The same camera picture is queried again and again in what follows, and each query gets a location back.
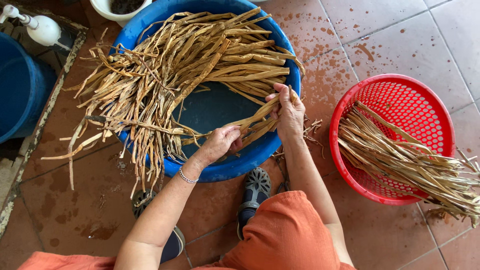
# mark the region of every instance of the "tile floor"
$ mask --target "tile floor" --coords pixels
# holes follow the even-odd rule
[[[82,1],[92,28],[79,57],[110,27],[112,42],[120,28],[102,21]],[[350,256],[357,269],[478,269],[478,229],[453,218],[439,220],[428,207],[391,207],[369,201],[342,180],[328,147],[330,116],[341,96],[359,80],[399,73],[427,84],[448,107],[457,145],[470,156],[480,152],[480,34],[475,0],[272,0],[260,3],[289,37],[307,69],[302,94],[311,119],[323,119],[316,138],[326,147],[312,155],[342,220]],[[65,87],[78,83],[92,66],[77,59]],[[128,197],[133,174],[129,157],[119,159],[115,139],[75,156],[75,191],[68,187],[65,162],[39,160],[64,152],[83,115],[73,93],[61,92],[42,141],[33,152],[10,222],[0,239],[0,268],[17,268],[33,251],[113,256],[134,223]],[[270,158],[262,167],[276,191],[283,181]],[[235,213],[242,177],[199,184],[178,226],[185,252],[161,269],[189,269],[218,260],[237,242]]]

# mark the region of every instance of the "silver bracelet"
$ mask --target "silver bracelet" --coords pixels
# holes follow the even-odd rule
[[[182,168],[182,166],[180,166],[180,170],[179,170],[180,177],[182,177],[185,181],[187,181],[189,183],[195,183],[195,182],[198,181],[199,178],[197,178],[197,180],[190,180],[187,177],[185,177],[185,175],[183,175],[183,172],[181,171],[181,168]]]

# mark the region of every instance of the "orange clothing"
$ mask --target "orange clothing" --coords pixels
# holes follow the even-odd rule
[[[329,230],[302,191],[264,201],[243,235],[221,261],[195,270],[354,270],[338,260]],[[18,270],[110,270],[114,263],[115,257],[35,252]]]

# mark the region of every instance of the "red basket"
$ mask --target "red basket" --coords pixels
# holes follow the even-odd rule
[[[387,122],[395,124],[442,156],[453,157],[455,133],[452,120],[438,96],[423,83],[408,76],[383,74],[363,80],[350,88],[337,104],[330,123],[330,148],[333,160],[345,181],[358,193],[372,201],[388,205],[407,205],[420,201],[387,189],[363,170],[355,168],[338,149],[338,122],[361,101]],[[373,121],[387,137],[406,141],[402,136]],[[389,186],[426,198],[428,195],[416,188],[392,179],[378,177]]]

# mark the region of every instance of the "wrist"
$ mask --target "wrist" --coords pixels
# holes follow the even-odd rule
[[[302,149],[307,146],[303,136],[293,136],[285,141],[282,141],[285,152],[291,152],[296,149]]]

